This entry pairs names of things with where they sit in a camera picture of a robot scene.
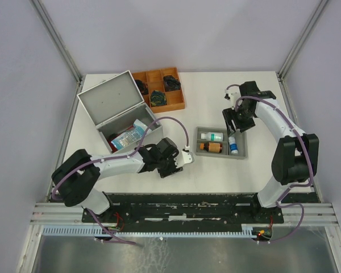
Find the grey plastic divider tray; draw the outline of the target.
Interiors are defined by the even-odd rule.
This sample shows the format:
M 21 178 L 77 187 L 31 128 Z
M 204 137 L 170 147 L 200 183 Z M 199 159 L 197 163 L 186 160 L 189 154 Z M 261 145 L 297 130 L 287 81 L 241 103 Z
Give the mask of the grey plastic divider tray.
M 217 153 L 210 153 L 207 151 L 202 151 L 199 146 L 201 143 L 212 142 L 208 140 L 201 139 L 201 133 L 208 133 L 208 132 L 215 132 L 215 133 L 222 133 L 223 134 L 223 141 L 222 142 L 215 142 L 221 143 L 223 148 L 222 152 Z M 195 153 L 198 156 L 208 156 L 208 157 L 215 157 L 215 158 L 230 158 L 230 159 L 245 159 L 247 157 L 247 138 L 246 133 L 236 132 L 234 137 L 236 138 L 236 143 L 238 145 L 239 153 L 237 155 L 233 155 L 230 152 L 229 144 L 228 144 L 228 133 L 227 129 L 218 129 L 218 128 L 211 128 L 211 127 L 196 127 L 195 133 Z

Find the grey metal first aid box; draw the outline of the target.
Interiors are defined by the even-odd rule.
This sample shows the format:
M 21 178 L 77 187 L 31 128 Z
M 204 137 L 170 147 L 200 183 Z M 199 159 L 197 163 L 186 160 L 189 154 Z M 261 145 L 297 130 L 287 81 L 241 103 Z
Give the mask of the grey metal first aid box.
M 104 80 L 77 97 L 111 154 L 129 152 L 136 148 L 139 141 L 113 153 L 108 144 L 111 136 L 117 137 L 129 129 L 136 119 L 150 126 L 143 145 L 157 144 L 163 139 L 163 127 L 158 122 L 152 123 L 156 117 L 145 103 L 130 71 Z

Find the blue cotton swab bag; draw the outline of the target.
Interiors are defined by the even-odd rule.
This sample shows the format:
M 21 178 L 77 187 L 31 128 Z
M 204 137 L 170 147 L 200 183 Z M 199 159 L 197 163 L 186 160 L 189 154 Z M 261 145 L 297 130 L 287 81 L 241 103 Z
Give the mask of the blue cotton swab bag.
M 136 119 L 129 129 L 116 136 L 110 143 L 117 150 L 121 150 L 133 142 L 140 140 L 146 129 L 147 126 L 140 120 Z

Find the brown bottle orange cap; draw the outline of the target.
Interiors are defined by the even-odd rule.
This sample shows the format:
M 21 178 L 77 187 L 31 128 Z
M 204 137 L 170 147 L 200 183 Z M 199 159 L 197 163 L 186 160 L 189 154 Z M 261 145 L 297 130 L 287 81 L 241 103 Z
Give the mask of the brown bottle orange cap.
M 210 153 L 221 153 L 222 152 L 222 144 L 221 143 L 215 143 L 215 142 L 206 142 L 206 143 L 201 143 L 199 148 L 202 151 L 207 151 Z

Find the white blue bandage roll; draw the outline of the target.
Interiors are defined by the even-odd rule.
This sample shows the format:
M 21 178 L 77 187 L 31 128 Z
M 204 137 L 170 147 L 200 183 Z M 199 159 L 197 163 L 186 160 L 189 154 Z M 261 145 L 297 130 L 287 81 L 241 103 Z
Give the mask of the white blue bandage roll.
M 236 138 L 234 136 L 228 137 L 228 144 L 229 144 L 231 154 L 237 155 L 239 153 L 239 150 L 238 150 L 238 145 L 236 143 Z

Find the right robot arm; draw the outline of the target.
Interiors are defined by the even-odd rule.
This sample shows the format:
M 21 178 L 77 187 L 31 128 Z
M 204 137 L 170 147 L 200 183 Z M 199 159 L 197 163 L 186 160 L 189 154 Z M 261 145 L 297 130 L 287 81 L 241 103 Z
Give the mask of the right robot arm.
M 269 208 L 281 206 L 291 189 L 312 185 L 317 173 L 319 139 L 299 128 L 282 111 L 274 93 L 261 91 L 255 81 L 229 85 L 225 99 L 231 104 L 222 111 L 228 133 L 243 133 L 253 128 L 258 118 L 277 142 L 271 162 L 272 177 L 257 193 L 258 203 L 249 209 L 252 220 L 263 222 L 270 216 Z

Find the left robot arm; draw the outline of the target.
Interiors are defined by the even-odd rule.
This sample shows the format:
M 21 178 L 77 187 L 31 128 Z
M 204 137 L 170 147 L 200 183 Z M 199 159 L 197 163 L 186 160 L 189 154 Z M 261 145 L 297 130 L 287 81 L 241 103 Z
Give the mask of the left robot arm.
M 114 216 L 114 207 L 103 192 L 94 188 L 97 181 L 127 173 L 156 170 L 161 178 L 181 172 L 183 166 L 193 162 L 190 151 L 179 150 L 169 138 L 158 144 L 139 146 L 121 154 L 94 156 L 85 149 L 77 150 L 52 174 L 58 193 L 67 207 L 76 205 L 92 211 L 103 222 Z

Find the clear bottle white cap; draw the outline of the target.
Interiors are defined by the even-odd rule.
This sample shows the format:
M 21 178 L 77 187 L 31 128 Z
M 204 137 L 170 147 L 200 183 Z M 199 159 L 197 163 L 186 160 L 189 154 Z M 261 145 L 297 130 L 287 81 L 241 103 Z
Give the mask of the clear bottle white cap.
M 201 133 L 201 139 L 212 141 L 212 142 L 222 142 L 223 134 L 215 133 L 215 132 Z

